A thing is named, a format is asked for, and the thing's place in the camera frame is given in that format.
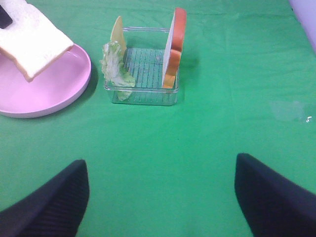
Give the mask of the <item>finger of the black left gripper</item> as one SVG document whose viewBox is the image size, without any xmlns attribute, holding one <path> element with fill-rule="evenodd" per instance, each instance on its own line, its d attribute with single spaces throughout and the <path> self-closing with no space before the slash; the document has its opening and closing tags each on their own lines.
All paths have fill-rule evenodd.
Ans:
<svg viewBox="0 0 316 237">
<path fill-rule="evenodd" d="M 5 9 L 0 5 L 0 28 L 5 29 L 10 24 L 12 24 L 12 19 L 5 11 Z"/>
</svg>

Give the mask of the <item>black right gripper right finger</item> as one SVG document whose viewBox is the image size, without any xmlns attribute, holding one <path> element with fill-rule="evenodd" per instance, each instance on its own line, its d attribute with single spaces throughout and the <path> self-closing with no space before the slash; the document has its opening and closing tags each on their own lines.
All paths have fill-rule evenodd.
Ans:
<svg viewBox="0 0 316 237">
<path fill-rule="evenodd" d="M 314 237 L 316 196 L 255 157 L 237 155 L 235 194 L 255 237 Z"/>
</svg>

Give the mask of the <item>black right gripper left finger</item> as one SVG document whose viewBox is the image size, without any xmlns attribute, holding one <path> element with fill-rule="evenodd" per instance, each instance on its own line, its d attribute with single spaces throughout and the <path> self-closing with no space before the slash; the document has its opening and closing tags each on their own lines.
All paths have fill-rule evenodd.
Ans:
<svg viewBox="0 0 316 237">
<path fill-rule="evenodd" d="M 73 161 L 40 188 L 0 213 L 2 237 L 74 237 L 86 212 L 85 160 Z"/>
</svg>

